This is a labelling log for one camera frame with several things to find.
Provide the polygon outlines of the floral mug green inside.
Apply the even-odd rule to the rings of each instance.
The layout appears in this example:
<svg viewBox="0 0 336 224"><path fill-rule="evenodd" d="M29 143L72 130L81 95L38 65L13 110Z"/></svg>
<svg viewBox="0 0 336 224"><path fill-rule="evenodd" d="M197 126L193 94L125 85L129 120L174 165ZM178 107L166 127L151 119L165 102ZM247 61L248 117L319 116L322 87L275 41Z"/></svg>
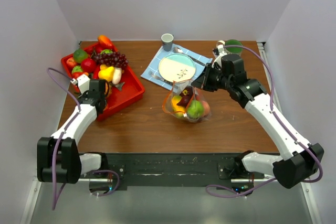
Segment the floral mug green inside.
<svg viewBox="0 0 336 224"><path fill-rule="evenodd" d="M238 40L234 40L234 39L227 40L227 41L220 40L216 43L216 47L218 47L219 45L224 46L226 55L227 54L236 54L236 55L241 56L242 51L243 51L242 43Z"/></svg>

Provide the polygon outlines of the blue checked cloth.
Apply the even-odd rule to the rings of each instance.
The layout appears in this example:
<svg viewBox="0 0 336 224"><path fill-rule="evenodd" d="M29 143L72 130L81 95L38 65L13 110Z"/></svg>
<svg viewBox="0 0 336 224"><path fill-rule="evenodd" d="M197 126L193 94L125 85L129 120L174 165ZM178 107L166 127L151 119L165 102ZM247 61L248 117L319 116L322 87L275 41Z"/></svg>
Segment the blue checked cloth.
<svg viewBox="0 0 336 224"><path fill-rule="evenodd" d="M158 71L159 63L160 63L160 61L161 61L164 57L166 57L166 56L168 56L168 55L170 55L170 54L175 54L175 52L173 51L173 48L174 48L174 47L179 47L179 48L181 48L185 54L188 54L189 56L194 57L195 59L201 61L202 63L205 63L205 65L206 65L207 63L211 63L211 62L213 61L212 58L207 58L207 57L202 56L202 55L200 55L200 54L197 54L197 53L195 53L195 52L193 52L193 51L190 51L190 50L188 50L188 49L186 49L186 48L184 48L184 47L182 47L182 46L180 46L180 45L173 44L173 45L172 45L172 49L171 49L170 51L165 51L165 50L163 49L163 47L161 47L161 48L158 50L158 52L155 54L154 58L151 60L151 62L149 63L149 65L147 66L147 68L145 69L145 71L141 74L141 77L144 78L144 79L146 79L146 80L149 80L149 81L153 82L154 84L156 84L156 85L158 85L158 86L160 86L160 87L162 87L162 85L163 85L162 82L161 82L160 80L156 80L156 79L152 78L152 77L148 74L148 72L149 72L149 71L152 71L152 72L154 72L156 75L160 76L159 71ZM197 63L195 63L195 65L196 65L196 73L195 73L195 75L191 78L191 80L195 80L197 77L199 77L199 75L203 72L203 70L204 70L204 68L205 68L205 66L201 66L201 65L199 65L199 64L197 64ZM165 89L167 89L167 90L170 90L172 87L170 87L170 86L168 86L167 84L165 84L163 88L165 88Z"/></svg>

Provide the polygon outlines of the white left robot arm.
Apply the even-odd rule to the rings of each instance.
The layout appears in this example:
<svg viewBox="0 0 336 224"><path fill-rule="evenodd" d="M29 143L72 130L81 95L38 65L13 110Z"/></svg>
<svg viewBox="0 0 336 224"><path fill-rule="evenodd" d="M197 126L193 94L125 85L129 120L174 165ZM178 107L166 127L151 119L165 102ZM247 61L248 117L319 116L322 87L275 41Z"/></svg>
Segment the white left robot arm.
<svg viewBox="0 0 336 224"><path fill-rule="evenodd" d="M37 178L40 182L75 184L81 175L91 172L97 178L108 174L106 154L80 154L78 143L86 129L103 112L106 82L90 80L78 99L79 106L64 125L50 137L37 142Z"/></svg>

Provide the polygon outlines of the red apple at tray left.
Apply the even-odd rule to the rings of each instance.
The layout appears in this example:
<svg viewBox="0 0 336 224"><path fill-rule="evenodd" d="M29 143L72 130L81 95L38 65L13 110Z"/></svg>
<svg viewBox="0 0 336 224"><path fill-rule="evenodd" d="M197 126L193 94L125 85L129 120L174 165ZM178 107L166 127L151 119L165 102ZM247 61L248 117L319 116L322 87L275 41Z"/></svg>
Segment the red apple at tray left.
<svg viewBox="0 0 336 224"><path fill-rule="evenodd" d="M73 57L70 57L66 61L66 66L68 67L69 70L72 70L75 66L78 64L75 62Z"/></svg>

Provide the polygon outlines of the orange peach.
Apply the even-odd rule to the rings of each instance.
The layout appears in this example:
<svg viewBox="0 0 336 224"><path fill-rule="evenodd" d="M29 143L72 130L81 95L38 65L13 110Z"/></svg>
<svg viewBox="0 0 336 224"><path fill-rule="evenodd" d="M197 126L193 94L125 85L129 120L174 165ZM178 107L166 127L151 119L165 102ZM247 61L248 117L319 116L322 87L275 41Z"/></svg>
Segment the orange peach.
<svg viewBox="0 0 336 224"><path fill-rule="evenodd" d="M202 104L202 106L204 108L203 116L209 115L209 113L211 111L209 104L206 101L201 101L201 104Z"/></svg>

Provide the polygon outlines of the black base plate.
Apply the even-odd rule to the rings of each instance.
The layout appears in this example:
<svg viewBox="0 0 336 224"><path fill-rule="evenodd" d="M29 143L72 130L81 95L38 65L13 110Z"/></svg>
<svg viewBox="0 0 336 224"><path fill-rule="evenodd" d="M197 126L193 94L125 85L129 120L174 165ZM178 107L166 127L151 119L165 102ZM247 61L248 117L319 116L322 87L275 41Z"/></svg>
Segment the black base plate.
<svg viewBox="0 0 336 224"><path fill-rule="evenodd" d="M119 190L131 186L231 186L233 179L251 182L261 173L235 172L236 153L108 153L108 168L120 176Z"/></svg>

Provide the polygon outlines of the clear zip bag orange zipper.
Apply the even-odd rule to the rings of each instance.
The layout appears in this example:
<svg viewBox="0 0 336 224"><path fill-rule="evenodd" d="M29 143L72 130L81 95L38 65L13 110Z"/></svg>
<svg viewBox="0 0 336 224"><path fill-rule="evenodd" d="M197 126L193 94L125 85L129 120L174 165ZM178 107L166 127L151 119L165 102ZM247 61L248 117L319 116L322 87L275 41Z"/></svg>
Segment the clear zip bag orange zipper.
<svg viewBox="0 0 336 224"><path fill-rule="evenodd" d="M192 86L191 79L173 82L162 109L166 114L191 123L208 120L212 115L202 90Z"/></svg>

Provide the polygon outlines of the cream and teal plate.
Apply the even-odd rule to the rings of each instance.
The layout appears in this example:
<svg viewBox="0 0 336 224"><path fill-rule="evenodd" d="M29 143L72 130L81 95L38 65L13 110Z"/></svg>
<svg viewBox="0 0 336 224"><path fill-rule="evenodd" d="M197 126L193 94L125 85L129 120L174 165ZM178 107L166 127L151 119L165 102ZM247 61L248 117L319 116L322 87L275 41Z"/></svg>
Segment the cream and teal plate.
<svg viewBox="0 0 336 224"><path fill-rule="evenodd" d="M169 82L181 82L195 75L196 65L189 56L175 53L160 61L158 71L160 76Z"/></svg>

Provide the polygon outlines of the green custard apple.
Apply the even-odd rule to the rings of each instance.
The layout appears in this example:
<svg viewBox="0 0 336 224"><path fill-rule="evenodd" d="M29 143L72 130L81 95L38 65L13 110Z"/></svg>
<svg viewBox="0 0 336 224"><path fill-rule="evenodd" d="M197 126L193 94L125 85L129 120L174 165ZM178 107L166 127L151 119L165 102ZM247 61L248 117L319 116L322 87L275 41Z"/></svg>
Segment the green custard apple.
<svg viewBox="0 0 336 224"><path fill-rule="evenodd" d="M81 68L81 66L74 66L72 71L71 71L71 74L74 74L76 72L83 72L83 69Z"/></svg>

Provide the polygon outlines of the orange yellow mango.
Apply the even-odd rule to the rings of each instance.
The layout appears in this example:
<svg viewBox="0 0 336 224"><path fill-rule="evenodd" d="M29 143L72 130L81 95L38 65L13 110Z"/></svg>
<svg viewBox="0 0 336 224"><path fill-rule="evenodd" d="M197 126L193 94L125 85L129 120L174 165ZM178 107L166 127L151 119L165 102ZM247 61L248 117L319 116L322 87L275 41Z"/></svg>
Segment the orange yellow mango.
<svg viewBox="0 0 336 224"><path fill-rule="evenodd" d="M185 107L178 105L178 103L181 101L182 97L180 95L174 95L171 99L171 106L174 112L174 115L177 118L183 118L185 113Z"/></svg>

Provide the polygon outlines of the metal fork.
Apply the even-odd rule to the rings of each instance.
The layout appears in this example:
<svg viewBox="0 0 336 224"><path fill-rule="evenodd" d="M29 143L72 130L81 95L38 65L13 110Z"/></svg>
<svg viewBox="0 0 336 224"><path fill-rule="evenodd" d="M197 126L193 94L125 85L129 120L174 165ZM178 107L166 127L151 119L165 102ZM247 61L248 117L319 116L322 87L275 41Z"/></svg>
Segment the metal fork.
<svg viewBox="0 0 336 224"><path fill-rule="evenodd" d="M156 79L156 80L160 80L160 81L162 82L162 84L163 84L162 87L164 87L165 84L167 84L167 85L170 86L170 87L177 87L177 84L176 84L176 83L174 83L174 82L170 82L170 81L168 81L168 80L162 78L161 76L156 75L156 74L155 74L154 72L152 72L152 71L149 71L148 74L149 74L152 78L154 78L154 79Z"/></svg>

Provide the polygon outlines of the metal spoon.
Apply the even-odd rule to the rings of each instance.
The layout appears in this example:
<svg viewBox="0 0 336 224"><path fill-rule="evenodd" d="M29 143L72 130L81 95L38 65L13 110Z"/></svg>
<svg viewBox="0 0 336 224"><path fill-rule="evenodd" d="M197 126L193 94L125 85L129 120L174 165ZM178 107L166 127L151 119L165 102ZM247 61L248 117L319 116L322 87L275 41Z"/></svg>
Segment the metal spoon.
<svg viewBox="0 0 336 224"><path fill-rule="evenodd" d="M180 54L186 55L186 56L188 56L189 58L191 58L195 63L197 63L197 64L199 64L199 65L201 65L201 66L205 66L205 63L202 63L201 61L195 59L194 57L189 56L188 54L185 54L185 53L183 52L183 50L182 50L181 48L179 48L179 47L174 47L174 48L173 48L173 51L174 51L175 53L180 53Z"/></svg>

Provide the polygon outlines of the yellow bell pepper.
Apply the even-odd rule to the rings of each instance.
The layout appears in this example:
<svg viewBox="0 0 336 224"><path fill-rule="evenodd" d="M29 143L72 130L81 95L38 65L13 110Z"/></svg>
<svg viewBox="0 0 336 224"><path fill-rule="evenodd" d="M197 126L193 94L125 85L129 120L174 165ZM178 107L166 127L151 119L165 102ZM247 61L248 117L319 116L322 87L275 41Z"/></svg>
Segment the yellow bell pepper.
<svg viewBox="0 0 336 224"><path fill-rule="evenodd" d="M113 79L113 74L114 74L113 66L100 65L100 70L98 72L99 79L111 82Z"/></svg>

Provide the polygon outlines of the dark red grape bunch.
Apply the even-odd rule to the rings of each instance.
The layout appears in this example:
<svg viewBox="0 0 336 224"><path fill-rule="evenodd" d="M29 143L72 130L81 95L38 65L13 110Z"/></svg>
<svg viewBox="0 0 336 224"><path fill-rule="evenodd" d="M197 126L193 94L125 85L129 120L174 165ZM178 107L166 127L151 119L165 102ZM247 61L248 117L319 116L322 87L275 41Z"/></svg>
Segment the dark red grape bunch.
<svg viewBox="0 0 336 224"><path fill-rule="evenodd" d="M101 52L99 54L95 54L92 56L92 59L98 65L106 65L108 67L117 67L121 69L125 69L128 66L128 59L124 54L120 54L119 52L106 53Z"/></svg>

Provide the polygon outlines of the dark purple plum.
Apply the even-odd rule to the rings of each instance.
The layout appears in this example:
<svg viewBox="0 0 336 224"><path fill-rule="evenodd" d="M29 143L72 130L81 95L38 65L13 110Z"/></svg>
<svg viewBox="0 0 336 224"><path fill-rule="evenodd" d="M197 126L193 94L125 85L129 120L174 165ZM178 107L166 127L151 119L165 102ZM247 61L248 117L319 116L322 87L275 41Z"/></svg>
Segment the dark purple plum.
<svg viewBox="0 0 336 224"><path fill-rule="evenodd" d="M187 86L182 90L180 93L180 96L182 97L181 101L178 103L178 105L181 105L185 108L188 108L190 103L194 100L194 89L192 86Z"/></svg>

